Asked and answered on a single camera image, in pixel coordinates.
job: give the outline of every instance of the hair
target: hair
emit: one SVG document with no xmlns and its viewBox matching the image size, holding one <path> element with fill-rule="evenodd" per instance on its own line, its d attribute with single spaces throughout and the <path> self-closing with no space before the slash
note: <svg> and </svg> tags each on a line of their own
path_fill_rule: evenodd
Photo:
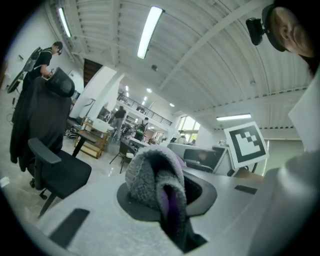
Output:
<svg viewBox="0 0 320 256">
<path fill-rule="evenodd" d="M 60 41 L 54 42 L 52 46 L 58 46 L 59 50 L 63 48 L 63 44 Z"/>
<path fill-rule="evenodd" d="M 299 20 L 306 33 L 310 37 L 315 49 L 315 57 L 301 56 L 309 65 L 309 70 L 314 76 L 320 64 L 320 37 L 319 37 L 319 8 L 315 5 L 317 1 L 304 0 L 275 0 L 274 7 L 284 7 L 290 10 Z"/>
</svg>

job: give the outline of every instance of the man in black shirt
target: man in black shirt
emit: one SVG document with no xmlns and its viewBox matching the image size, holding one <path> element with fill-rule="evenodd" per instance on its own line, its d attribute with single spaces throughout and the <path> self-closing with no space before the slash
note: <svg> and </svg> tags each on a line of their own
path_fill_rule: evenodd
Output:
<svg viewBox="0 0 320 256">
<path fill-rule="evenodd" d="M 47 66 L 50 65 L 50 61 L 53 55 L 55 54 L 61 54 L 62 53 L 63 44 L 62 42 L 55 42 L 51 47 L 45 48 L 40 53 L 38 59 L 36 60 L 33 70 L 26 73 L 23 84 L 22 84 L 22 90 L 18 99 L 18 102 L 16 103 L 15 110 L 12 116 L 12 122 L 14 123 L 17 118 L 18 109 L 21 107 L 25 93 L 27 89 L 30 87 L 32 82 L 37 78 L 41 76 L 45 77 L 51 77 L 53 74 L 52 72 L 49 72 L 47 70 Z"/>
<path fill-rule="evenodd" d="M 124 107 L 120 106 L 119 110 L 114 114 L 114 121 L 113 121 L 112 127 L 117 128 L 117 132 L 116 132 L 117 141 L 120 140 L 121 126 L 122 126 L 122 123 L 124 122 L 126 113 L 127 112 L 124 110 Z"/>
</svg>

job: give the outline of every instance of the folded cloth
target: folded cloth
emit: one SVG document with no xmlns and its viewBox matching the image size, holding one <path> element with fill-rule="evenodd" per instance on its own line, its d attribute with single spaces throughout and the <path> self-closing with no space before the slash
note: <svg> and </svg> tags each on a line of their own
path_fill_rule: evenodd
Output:
<svg viewBox="0 0 320 256">
<path fill-rule="evenodd" d="M 141 148 L 127 168 L 125 181 L 133 198 L 161 212 L 162 227 L 176 244 L 181 244 L 187 198 L 176 154 L 159 145 Z"/>
</svg>

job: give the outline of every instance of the chair headrest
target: chair headrest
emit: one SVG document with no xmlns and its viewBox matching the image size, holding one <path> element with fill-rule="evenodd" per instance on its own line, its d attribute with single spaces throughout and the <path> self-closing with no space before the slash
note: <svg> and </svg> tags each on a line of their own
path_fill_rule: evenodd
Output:
<svg viewBox="0 0 320 256">
<path fill-rule="evenodd" d="M 61 69 L 57 68 L 52 77 L 45 82 L 47 88 L 62 97 L 71 97 L 75 93 L 75 83 Z"/>
</svg>

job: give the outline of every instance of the fluorescent light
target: fluorescent light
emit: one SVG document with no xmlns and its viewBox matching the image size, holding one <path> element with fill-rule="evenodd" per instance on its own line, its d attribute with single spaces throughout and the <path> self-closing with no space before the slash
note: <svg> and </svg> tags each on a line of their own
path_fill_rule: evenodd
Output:
<svg viewBox="0 0 320 256">
<path fill-rule="evenodd" d="M 148 46 L 152 37 L 152 34 L 154 33 L 154 30 L 156 28 L 156 25 L 159 21 L 159 18 L 162 14 L 163 10 L 158 7 L 151 7 L 148 18 L 146 19 L 144 29 L 142 32 L 140 45 L 138 49 L 137 56 L 141 59 L 144 59 L 146 57 L 146 53 L 148 50 Z"/>
<path fill-rule="evenodd" d="M 251 114 L 238 114 L 230 116 L 217 117 L 218 121 L 227 121 L 227 120 L 237 120 L 237 119 L 248 119 L 251 118 Z"/>
<path fill-rule="evenodd" d="M 60 14 L 60 18 L 61 18 L 61 21 L 62 21 L 62 25 L 64 27 L 64 31 L 65 31 L 66 35 L 68 36 L 68 38 L 70 38 L 71 34 L 70 34 L 70 31 L 69 31 L 69 28 L 68 28 L 68 25 L 67 25 L 67 21 L 66 21 L 66 18 L 65 18 L 64 10 L 62 8 L 59 8 L 59 14 Z"/>
</svg>

